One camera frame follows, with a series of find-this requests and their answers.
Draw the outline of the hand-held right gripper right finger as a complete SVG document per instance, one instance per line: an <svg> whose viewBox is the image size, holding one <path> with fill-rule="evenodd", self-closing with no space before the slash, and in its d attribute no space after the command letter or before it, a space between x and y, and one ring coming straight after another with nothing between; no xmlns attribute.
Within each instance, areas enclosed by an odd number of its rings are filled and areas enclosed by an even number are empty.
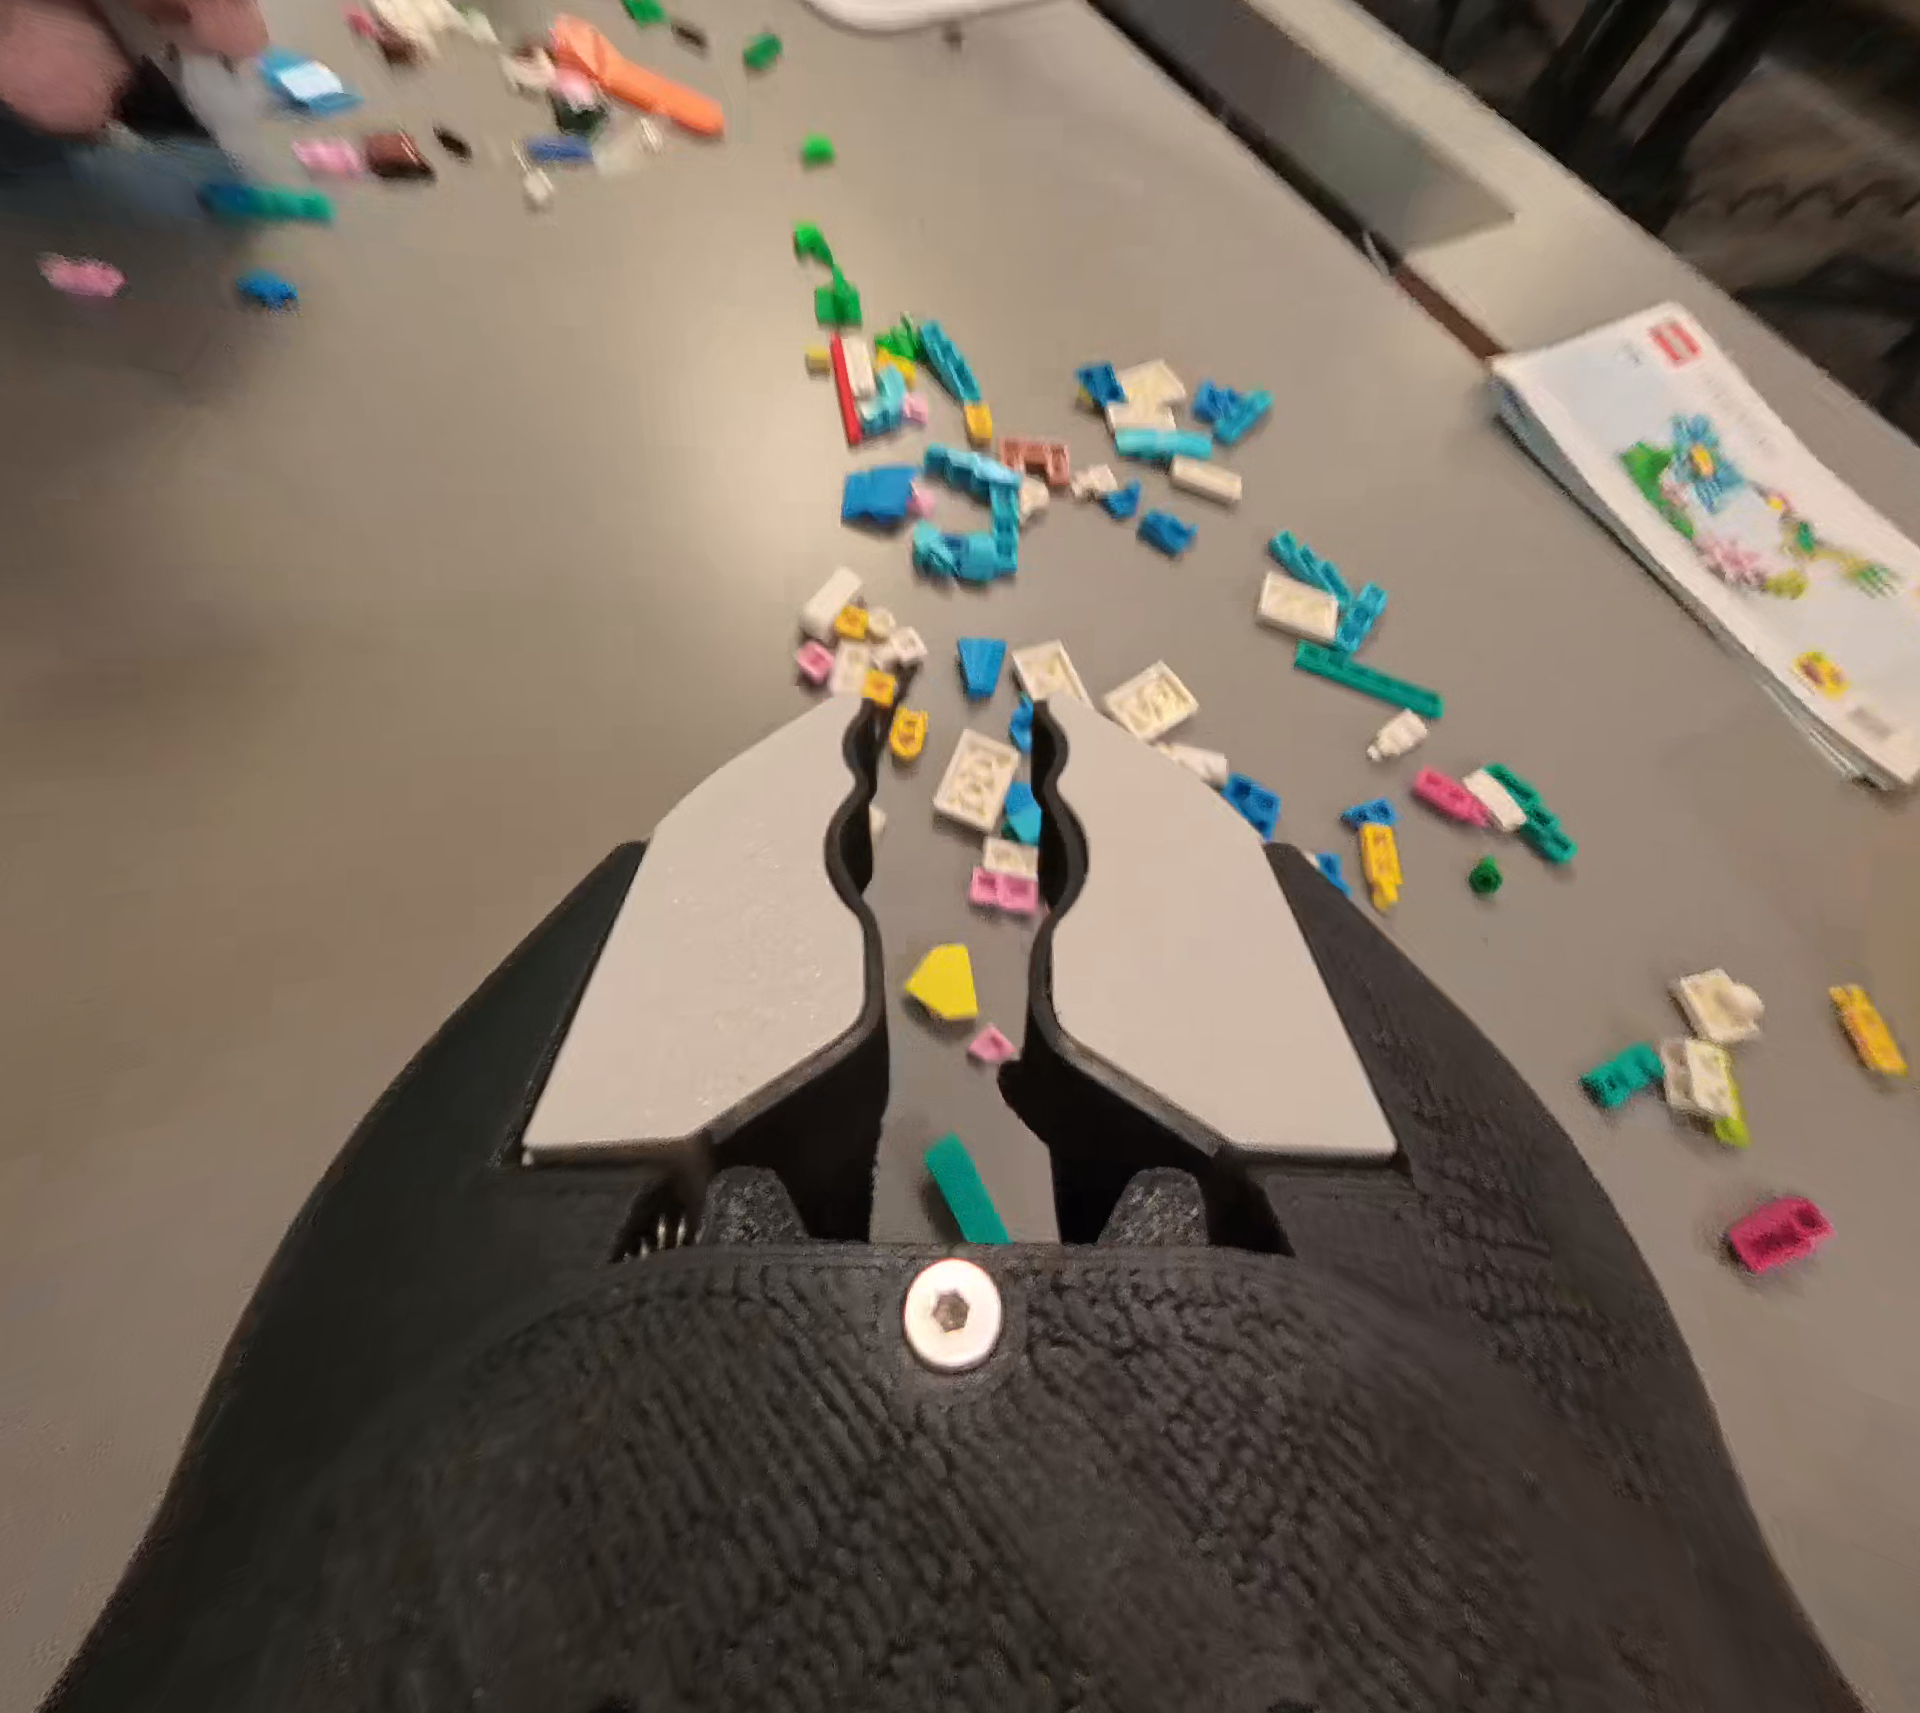
<svg viewBox="0 0 1920 1713"><path fill-rule="evenodd" d="M1055 1162L1390 1162L1263 836L1093 703L1032 727L1047 918L1009 1106Z"/></svg>

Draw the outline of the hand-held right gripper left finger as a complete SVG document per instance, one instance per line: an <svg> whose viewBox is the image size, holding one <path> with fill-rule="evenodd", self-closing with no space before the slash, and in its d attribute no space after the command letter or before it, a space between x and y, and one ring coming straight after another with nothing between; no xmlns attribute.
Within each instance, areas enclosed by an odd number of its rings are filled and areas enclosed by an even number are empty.
<svg viewBox="0 0 1920 1713"><path fill-rule="evenodd" d="M879 936L839 837L872 794L870 722L818 699L658 820L523 1129L526 1166L715 1155L864 1043Z"/></svg>

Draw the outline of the lego bricks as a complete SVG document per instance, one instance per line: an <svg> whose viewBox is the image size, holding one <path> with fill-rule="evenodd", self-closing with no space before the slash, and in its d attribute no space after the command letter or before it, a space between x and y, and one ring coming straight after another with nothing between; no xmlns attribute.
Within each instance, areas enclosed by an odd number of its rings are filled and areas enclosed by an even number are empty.
<svg viewBox="0 0 1920 1713"><path fill-rule="evenodd" d="M1734 1019L1770 1020L1759 1061L1679 1039L1632 1043L1582 1105L1638 1143L1664 1120L1651 1177L1700 1178L1728 1221L1723 1269L1773 1296L1867 1269L1867 1236L1917 1236L1917 1103L1892 1074L1845 1074L1848 1027L1815 1015L1827 968L1779 975L1759 957L1763 896L1682 860L1657 820L1700 792L1733 807L1760 785L1749 859L1797 829L1749 729L1696 746L1669 780L1641 760L1673 712L1702 697L1613 705L1578 662L1580 626L1637 670L1663 642L1622 595L1578 581L1555 510L1456 518L1431 488L1468 484L1417 459L1411 407L1371 403L1354 429L1284 409L1268 456L1294 515L1314 493L1372 524L1399 519L1444 552L1444 585L1395 601L1345 587L1309 536L1259 531L1268 497L1226 452L1236 397L1204 394L1175 434L1119 417L1133 464L1083 452L1035 505L1044 465L943 441L911 407L841 453L827 376L799 378L792 280L771 248L787 191L742 190L759 140L652 147L614 116L585 136L546 102L498 83L497 54L403 69L380 118L277 118L258 177L340 191L346 226L196 213L134 261L134 292L100 306L118 336L175 274L258 270L298 283L284 307L244 301L213 323L207 400L137 405L102 366L5 416L49 456L100 459L102 484L175 443L205 479L189 493L211 536L253 552L227 589L198 589L213 541L167 541L161 493L117 541L73 545L54 587L61 514L7 492L5 543L5 1181L24 1207L78 1211L80 1182L153 1184L156 1221L114 1221L153 1245L187 1226L216 1172L266 1170L270 1133L321 1106L330 1053L373 1027L352 963L396 973L440 931L490 936L533 907L561 862L652 822L681 765L720 729L850 696L872 722L866 760L903 774L958 760L924 831L940 860L1005 889L1044 840L1028 775L1047 699L1093 703L1167 754L1195 726L1228 746L1175 762L1281 857L1292 837L1329 879L1312 913L1361 887L1364 860L1414 815L1379 799L1376 760L1341 825L1286 817L1334 692L1350 716L1334 763L1359 754L1359 705L1414 716L1421 679L1386 687L1379 633L1446 635L1444 690L1492 681L1515 723L1588 744L1628 829L1663 844L1628 867L1630 911L1605 939L1651 936L1700 887L1698 934L1738 955ZM1141 452L1146 443L1171 452ZM741 1170L771 1170L808 1232L868 1239L886 1054L862 1043L719 1152L526 1166L523 1129L564 1022L601 957L568 968L558 1015L510 1063L534 1077L492 1131L486 1161L620 1189L625 1243L692 1231Z"/></svg>

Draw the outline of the lego instruction booklet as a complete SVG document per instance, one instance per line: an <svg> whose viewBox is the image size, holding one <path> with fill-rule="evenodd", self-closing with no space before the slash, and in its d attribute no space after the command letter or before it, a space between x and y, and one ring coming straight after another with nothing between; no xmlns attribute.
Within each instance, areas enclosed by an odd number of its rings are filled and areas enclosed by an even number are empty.
<svg viewBox="0 0 1920 1713"><path fill-rule="evenodd" d="M1500 425L1841 765L1919 777L1919 548L1663 303L1496 355Z"/></svg>

